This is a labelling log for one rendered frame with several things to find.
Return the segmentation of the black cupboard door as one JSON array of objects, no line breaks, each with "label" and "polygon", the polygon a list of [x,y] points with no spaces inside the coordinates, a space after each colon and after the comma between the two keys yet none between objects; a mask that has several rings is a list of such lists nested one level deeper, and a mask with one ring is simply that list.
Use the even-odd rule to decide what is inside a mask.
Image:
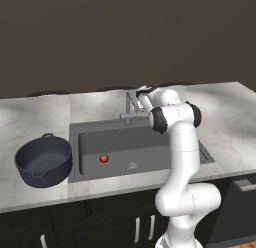
[{"label": "black cupboard door", "polygon": [[[135,219],[140,238],[134,243]],[[142,248],[144,213],[141,210],[101,214],[82,219],[64,213],[53,217],[59,248]]]},{"label": "black cupboard door", "polygon": [[[153,236],[153,239],[149,241],[148,236],[149,236],[149,228],[150,228],[150,216],[153,214],[155,215],[154,236]],[[169,218],[162,216],[154,206],[146,209],[143,248],[155,248],[156,242],[165,233],[167,229],[168,221],[169,221]]]},{"label": "black cupboard door", "polygon": [[40,236],[45,235],[48,248],[59,248],[53,229],[45,224],[12,225],[0,223],[0,248],[42,248]]}]

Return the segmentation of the grey metal tap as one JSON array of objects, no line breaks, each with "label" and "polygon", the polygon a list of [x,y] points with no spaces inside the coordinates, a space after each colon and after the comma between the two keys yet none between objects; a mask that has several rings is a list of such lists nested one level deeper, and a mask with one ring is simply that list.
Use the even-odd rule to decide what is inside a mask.
[{"label": "grey metal tap", "polygon": [[125,112],[120,114],[120,119],[128,126],[131,124],[132,118],[148,117],[150,111],[144,109],[134,91],[128,90],[126,93]]}]

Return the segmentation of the dark blue-grey pot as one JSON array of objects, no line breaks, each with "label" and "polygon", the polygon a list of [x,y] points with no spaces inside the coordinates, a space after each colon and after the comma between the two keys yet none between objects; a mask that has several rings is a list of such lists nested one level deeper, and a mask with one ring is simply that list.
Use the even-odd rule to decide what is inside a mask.
[{"label": "dark blue-grey pot", "polygon": [[66,139],[45,133],[20,147],[14,163],[22,180],[30,187],[53,187],[71,173],[72,148]]}]

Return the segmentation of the dark grey sink basin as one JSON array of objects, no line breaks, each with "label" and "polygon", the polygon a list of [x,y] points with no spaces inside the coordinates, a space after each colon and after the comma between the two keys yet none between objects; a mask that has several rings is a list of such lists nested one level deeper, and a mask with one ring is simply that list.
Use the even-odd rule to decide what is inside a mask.
[{"label": "dark grey sink basin", "polygon": [[[70,125],[73,169],[69,182],[81,182],[170,168],[169,136],[153,131],[147,118]],[[107,154],[107,163],[100,155]]]}]

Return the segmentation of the black dishwasher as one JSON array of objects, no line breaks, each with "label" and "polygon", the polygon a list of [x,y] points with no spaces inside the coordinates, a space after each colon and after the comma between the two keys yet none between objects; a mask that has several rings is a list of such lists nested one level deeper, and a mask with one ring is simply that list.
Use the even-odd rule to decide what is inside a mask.
[{"label": "black dishwasher", "polygon": [[256,241],[256,191],[240,191],[234,182],[243,179],[256,184],[256,173],[232,178],[206,248],[229,248]]}]

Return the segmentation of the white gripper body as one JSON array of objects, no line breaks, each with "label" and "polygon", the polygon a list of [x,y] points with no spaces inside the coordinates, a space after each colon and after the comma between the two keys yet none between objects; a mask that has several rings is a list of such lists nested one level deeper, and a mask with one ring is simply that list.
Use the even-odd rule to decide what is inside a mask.
[{"label": "white gripper body", "polygon": [[149,93],[140,93],[137,98],[145,110],[153,109],[153,100]]}]

